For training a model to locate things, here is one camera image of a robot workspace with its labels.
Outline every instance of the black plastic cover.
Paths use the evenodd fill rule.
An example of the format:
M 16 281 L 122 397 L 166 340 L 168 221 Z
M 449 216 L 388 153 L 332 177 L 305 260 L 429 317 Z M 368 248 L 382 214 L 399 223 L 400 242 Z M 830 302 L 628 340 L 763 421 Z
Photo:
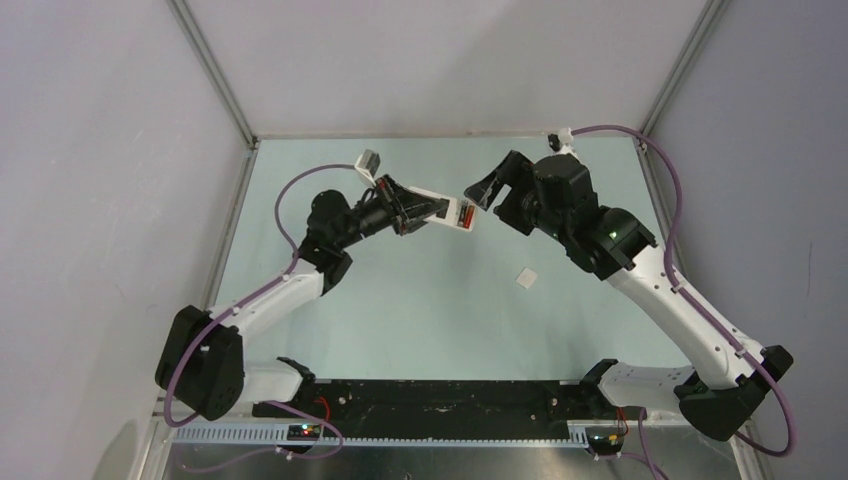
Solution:
M 168 388 L 183 352 L 211 322 L 208 313 L 191 305 L 177 313 L 156 368 L 157 385 Z M 244 388 L 243 358 L 237 329 L 216 326 L 191 355 L 177 382 L 176 398 L 207 420 L 220 418 L 236 403 Z

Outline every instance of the white wall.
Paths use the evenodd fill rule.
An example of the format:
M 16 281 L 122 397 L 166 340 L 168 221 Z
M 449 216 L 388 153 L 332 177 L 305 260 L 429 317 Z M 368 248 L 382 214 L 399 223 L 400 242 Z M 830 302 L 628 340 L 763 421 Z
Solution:
M 195 0 L 259 134 L 638 126 L 705 0 Z
M 680 168 L 694 283 L 795 366 L 779 479 L 842 478 L 848 398 L 848 4 L 733 2 L 659 125 Z M 756 416 L 785 441 L 770 399 Z
M 0 64 L 0 477 L 120 478 L 244 150 L 164 0 L 2 2 Z

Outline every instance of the white cable clip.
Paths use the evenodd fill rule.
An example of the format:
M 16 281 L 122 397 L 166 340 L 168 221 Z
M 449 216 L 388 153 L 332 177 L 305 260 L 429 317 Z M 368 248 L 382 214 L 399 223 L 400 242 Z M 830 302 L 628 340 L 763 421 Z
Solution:
M 574 143 L 574 135 L 571 134 L 571 127 L 560 129 L 560 131 L 557 132 L 557 138 L 559 138 L 559 143 L 563 146 L 571 146 L 571 144 Z

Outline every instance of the gray wall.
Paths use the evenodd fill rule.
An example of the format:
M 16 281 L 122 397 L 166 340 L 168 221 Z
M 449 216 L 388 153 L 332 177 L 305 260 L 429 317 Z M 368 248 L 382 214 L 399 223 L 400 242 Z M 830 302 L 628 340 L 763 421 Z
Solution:
M 693 283 L 795 356 L 781 384 L 800 441 L 771 462 L 781 479 L 844 476 L 846 23 L 846 2 L 733 2 L 656 134 L 681 170 Z M 783 444 L 773 399 L 756 420 Z
M 0 477 L 118 479 L 244 158 L 164 0 L 0 2 Z

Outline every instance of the metal surface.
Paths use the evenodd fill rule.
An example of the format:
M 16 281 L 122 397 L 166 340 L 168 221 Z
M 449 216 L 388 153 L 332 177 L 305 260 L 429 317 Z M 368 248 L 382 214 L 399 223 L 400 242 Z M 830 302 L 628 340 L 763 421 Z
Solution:
M 631 430 L 625 451 L 640 453 L 638 435 Z M 674 480 L 738 479 L 728 444 L 704 438 L 691 427 L 646 431 L 654 461 Z M 256 447 L 244 445 L 178 445 L 168 462 L 167 479 L 195 479 L 179 465 L 217 465 Z M 287 461 L 284 455 L 257 455 L 205 474 L 205 480 L 297 479 L 651 479 L 641 463 L 620 459 L 595 462 L 583 450 L 556 448 L 402 448 L 350 447 L 328 459 Z
M 657 175 L 657 165 L 662 162 L 655 156 L 651 156 L 646 151 L 647 145 L 637 139 L 633 139 L 633 145 L 636 148 L 636 155 L 639 157 L 639 165 L 642 167 L 642 175 L 645 178 L 645 184 L 648 185 L 648 195 L 651 197 L 651 205 L 654 207 L 654 214 L 659 222 L 660 233 L 662 238 L 668 238 L 668 232 L 671 230 L 671 218 L 674 215 L 674 205 L 666 201 L 666 195 L 660 188 L 660 180 Z M 683 255 L 680 253 L 680 242 L 674 242 L 674 252 L 672 258 L 674 264 L 680 272 L 686 275 L 686 264 L 683 261 Z
M 288 429 L 299 426 L 303 421 L 280 421 L 276 423 L 226 423 L 201 422 L 182 427 L 176 431 L 173 443 L 192 445 L 304 445 L 304 440 L 290 440 Z M 569 427 L 569 440 L 439 440 L 439 439 L 392 439 L 392 438 L 345 438 L 346 447 L 472 447 L 472 448 L 586 448 L 586 429 Z M 335 438 L 322 439 L 318 445 L 338 444 Z
M 247 145 L 248 148 L 254 148 L 256 136 L 253 134 L 253 130 L 250 129 L 250 125 L 247 123 L 247 118 L 244 116 L 244 112 L 236 101 L 235 94 L 233 93 L 232 88 L 230 88 L 229 83 L 227 83 L 227 79 L 224 77 L 224 72 L 221 71 L 221 67 L 215 60 L 214 55 L 212 55 L 212 50 L 210 50 L 209 44 L 203 36 L 203 32 L 200 31 L 200 27 L 194 19 L 194 15 L 192 15 L 191 9 L 186 3 L 186 0 L 168 0 L 168 5 L 174 12 L 177 22 L 183 29 L 189 44 L 191 44 L 191 48 L 197 54 L 197 58 L 200 60 L 203 70 L 205 70 L 206 74 L 209 76 L 212 87 L 215 89 L 215 92 L 227 108 L 227 113 L 229 113 L 233 122 L 235 122 L 245 145 Z
M 715 30 L 716 25 L 718 25 L 721 19 L 721 15 L 729 4 L 730 0 L 707 1 L 707 4 L 701 11 L 701 15 L 698 17 L 698 21 L 695 23 L 695 27 L 692 29 L 692 33 L 689 34 L 689 38 L 686 39 L 686 43 L 683 45 L 683 50 L 677 56 L 674 67 L 672 67 L 668 78 L 663 83 L 659 95 L 654 100 L 654 104 L 651 105 L 647 118 L 642 123 L 640 130 L 645 135 L 650 135 L 654 131 L 660 116 L 662 116 L 666 107 L 671 102 L 672 97 L 677 92 L 686 74 L 689 73 L 692 65 L 695 64 L 704 43 L 713 30 Z
M 230 248 L 233 245 L 233 236 L 236 232 L 236 225 L 238 225 L 241 208 L 244 205 L 244 196 L 247 195 L 247 186 L 250 184 L 250 178 L 253 175 L 253 167 L 256 165 L 256 155 L 259 153 L 258 147 L 259 146 L 257 144 L 257 148 L 249 152 L 249 157 L 244 163 L 244 168 L 239 174 L 238 189 L 233 197 L 229 213 L 227 213 L 227 223 L 224 229 L 224 234 L 221 236 L 221 241 L 218 245 L 218 252 L 215 255 L 215 263 L 212 265 L 212 272 L 203 293 L 203 305 L 207 307 L 214 305 L 215 298 L 218 297 L 218 289 L 221 287 L 221 278 L 224 276 L 224 267 L 227 265 L 227 257 L 229 257 Z

